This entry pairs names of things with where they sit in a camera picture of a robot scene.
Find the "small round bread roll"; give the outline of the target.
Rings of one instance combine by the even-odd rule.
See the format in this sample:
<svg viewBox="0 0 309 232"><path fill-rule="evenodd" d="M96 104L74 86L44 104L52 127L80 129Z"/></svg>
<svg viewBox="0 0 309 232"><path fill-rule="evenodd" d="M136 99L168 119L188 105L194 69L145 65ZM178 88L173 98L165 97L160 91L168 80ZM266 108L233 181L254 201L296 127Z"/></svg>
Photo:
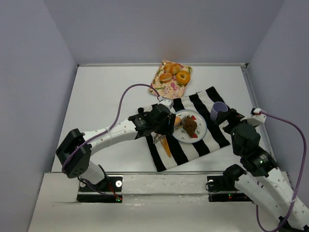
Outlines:
<svg viewBox="0 0 309 232"><path fill-rule="evenodd" d="M175 117L174 127L178 127L181 124L182 119L178 116Z"/></svg>

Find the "lilac plastic cup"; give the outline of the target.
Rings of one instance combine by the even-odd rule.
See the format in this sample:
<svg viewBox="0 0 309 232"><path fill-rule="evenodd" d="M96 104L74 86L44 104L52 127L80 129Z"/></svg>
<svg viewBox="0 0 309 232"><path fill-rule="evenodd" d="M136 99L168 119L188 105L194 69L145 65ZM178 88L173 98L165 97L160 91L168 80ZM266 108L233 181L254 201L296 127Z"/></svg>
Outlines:
<svg viewBox="0 0 309 232"><path fill-rule="evenodd" d="M217 101L213 104L210 112L210 119L211 121L215 122L218 116L219 112L227 112L228 111L228 106L221 101Z"/></svg>

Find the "metal serving tongs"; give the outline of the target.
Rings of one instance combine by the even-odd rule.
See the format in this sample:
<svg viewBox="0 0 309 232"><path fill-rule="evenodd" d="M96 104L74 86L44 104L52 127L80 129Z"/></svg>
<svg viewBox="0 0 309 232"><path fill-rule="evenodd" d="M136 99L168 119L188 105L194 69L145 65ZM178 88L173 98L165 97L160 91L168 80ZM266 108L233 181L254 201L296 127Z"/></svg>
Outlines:
<svg viewBox="0 0 309 232"><path fill-rule="evenodd" d="M157 133L154 137L154 144L158 143L161 139L163 139L166 136L172 136L174 131L182 126L184 124L185 121L185 117L181 118L181 124L178 127L174 127L174 121L175 121L175 115L172 115L169 117L167 123L164 125L163 130L160 131L159 133Z"/></svg>

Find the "brown chocolate croissant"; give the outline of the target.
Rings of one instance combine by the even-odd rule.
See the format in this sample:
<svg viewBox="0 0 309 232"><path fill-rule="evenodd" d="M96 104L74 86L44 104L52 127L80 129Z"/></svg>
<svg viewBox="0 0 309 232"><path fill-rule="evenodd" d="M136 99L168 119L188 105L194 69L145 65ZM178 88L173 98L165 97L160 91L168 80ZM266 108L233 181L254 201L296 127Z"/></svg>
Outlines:
<svg viewBox="0 0 309 232"><path fill-rule="evenodd" d="M183 129L191 138L197 138L197 134L195 133L197 129L196 118L194 116L187 116L183 124Z"/></svg>

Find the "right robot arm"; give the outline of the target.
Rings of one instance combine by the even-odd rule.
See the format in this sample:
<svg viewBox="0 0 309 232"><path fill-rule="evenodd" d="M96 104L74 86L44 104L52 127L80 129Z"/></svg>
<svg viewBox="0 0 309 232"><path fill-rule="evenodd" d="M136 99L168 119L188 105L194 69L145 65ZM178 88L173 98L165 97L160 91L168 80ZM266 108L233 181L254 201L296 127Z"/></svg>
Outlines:
<svg viewBox="0 0 309 232"><path fill-rule="evenodd" d="M267 117L274 116L260 108L253 108L250 117L239 114L235 109L219 111L216 125L227 121L223 128L230 134L233 153L240 157L240 165L234 164L223 172L227 184L243 192L256 205L279 221L276 232L307 232L309 209L298 197L298 188L303 174L307 142L303 133L303 158L296 186L291 188L285 180L275 159L260 147L260 134L256 127Z"/></svg>

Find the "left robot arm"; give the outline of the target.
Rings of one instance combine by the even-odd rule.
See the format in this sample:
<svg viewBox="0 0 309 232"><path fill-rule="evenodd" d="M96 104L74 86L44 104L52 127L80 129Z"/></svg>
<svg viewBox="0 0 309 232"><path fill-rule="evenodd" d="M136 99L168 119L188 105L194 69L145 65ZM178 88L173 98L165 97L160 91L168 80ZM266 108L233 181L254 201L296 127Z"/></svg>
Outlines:
<svg viewBox="0 0 309 232"><path fill-rule="evenodd" d="M95 153L112 145L137 140L152 133L172 135L176 115L163 104L157 104L149 112L140 112L115 124L111 129L80 132L71 130L56 150L62 172L69 179L79 178L90 187L99 190L107 185L103 168L90 159Z"/></svg>

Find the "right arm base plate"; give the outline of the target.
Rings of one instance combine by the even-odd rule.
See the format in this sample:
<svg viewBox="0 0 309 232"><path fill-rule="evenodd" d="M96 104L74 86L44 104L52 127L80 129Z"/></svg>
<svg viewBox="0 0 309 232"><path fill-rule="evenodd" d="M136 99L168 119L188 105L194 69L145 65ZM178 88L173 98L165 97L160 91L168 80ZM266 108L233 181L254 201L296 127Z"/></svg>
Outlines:
<svg viewBox="0 0 309 232"><path fill-rule="evenodd" d="M252 202L252 200L236 189L223 175L207 176L205 190L209 193L209 202Z"/></svg>

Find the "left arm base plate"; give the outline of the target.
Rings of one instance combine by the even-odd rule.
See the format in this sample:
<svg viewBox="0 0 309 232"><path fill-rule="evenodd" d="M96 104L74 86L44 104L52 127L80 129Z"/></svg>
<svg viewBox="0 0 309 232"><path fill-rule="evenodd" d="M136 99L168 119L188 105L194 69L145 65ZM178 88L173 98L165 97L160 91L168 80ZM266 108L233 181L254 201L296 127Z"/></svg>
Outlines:
<svg viewBox="0 0 309 232"><path fill-rule="evenodd" d="M87 184L87 181L78 177L79 188L77 202L79 203L122 203L123 177L110 175L98 185Z"/></svg>

